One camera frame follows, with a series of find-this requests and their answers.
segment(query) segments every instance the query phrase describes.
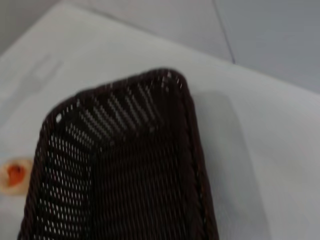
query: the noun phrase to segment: white table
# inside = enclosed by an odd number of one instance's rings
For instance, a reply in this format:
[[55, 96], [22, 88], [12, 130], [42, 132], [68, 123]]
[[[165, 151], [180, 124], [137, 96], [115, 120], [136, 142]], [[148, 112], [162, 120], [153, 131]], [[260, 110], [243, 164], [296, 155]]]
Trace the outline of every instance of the white table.
[[[0, 58], [0, 160], [34, 153], [46, 113], [79, 90], [157, 67], [188, 80], [221, 240], [320, 236], [320, 96], [59, 4]], [[0, 238], [24, 198], [0, 196]]]

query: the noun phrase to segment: woven texture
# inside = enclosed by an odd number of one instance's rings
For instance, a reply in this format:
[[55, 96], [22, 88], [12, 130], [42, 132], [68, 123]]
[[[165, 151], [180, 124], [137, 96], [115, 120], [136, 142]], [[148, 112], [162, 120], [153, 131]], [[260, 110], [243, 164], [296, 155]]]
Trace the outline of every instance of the woven texture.
[[194, 104], [178, 72], [78, 93], [45, 119], [19, 240], [218, 240]]

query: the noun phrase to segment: gray floor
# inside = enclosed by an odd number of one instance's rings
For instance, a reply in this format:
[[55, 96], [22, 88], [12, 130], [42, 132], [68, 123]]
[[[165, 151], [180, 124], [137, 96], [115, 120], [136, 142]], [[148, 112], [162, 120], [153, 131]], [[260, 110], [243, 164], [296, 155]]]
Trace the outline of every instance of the gray floor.
[[59, 0], [0, 0], [0, 55]]

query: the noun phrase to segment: orange stain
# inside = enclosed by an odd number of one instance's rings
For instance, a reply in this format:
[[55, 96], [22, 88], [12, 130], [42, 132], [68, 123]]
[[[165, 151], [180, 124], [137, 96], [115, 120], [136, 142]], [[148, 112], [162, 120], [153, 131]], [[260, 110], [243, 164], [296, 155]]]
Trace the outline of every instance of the orange stain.
[[14, 186], [24, 180], [26, 170], [18, 165], [12, 165], [7, 170], [9, 175], [9, 186]]

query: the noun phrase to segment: wicker basket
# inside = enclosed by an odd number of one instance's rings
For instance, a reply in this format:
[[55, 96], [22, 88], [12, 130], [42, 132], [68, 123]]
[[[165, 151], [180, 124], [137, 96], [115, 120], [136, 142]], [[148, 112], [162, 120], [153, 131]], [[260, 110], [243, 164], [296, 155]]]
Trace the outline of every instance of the wicker basket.
[[19, 240], [218, 240], [184, 77], [86, 90], [44, 120]]

